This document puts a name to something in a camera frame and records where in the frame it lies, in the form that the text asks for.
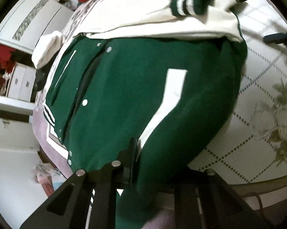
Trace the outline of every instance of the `striped cuff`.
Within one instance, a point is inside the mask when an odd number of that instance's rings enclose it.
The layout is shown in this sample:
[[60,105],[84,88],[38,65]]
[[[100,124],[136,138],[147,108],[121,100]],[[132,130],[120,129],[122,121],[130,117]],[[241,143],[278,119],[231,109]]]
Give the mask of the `striped cuff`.
[[213,0],[172,0],[170,7],[176,17],[203,15]]

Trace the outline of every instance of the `white wall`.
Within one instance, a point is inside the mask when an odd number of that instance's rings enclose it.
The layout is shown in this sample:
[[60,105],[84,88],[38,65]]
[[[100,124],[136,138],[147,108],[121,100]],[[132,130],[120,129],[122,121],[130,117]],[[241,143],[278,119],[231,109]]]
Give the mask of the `white wall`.
[[47,199],[42,186],[32,180],[40,162],[37,152],[0,149],[0,213],[12,229],[22,223]]

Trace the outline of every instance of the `white cabinet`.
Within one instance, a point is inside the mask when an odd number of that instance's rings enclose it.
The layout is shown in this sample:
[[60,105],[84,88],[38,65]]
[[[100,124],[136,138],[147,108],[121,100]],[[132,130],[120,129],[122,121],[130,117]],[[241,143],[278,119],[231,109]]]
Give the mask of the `white cabinet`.
[[36,69],[16,63],[9,80],[6,96],[29,102],[35,81]]
[[53,0],[19,0],[0,24],[0,44],[32,54],[40,36],[62,31],[72,14]]

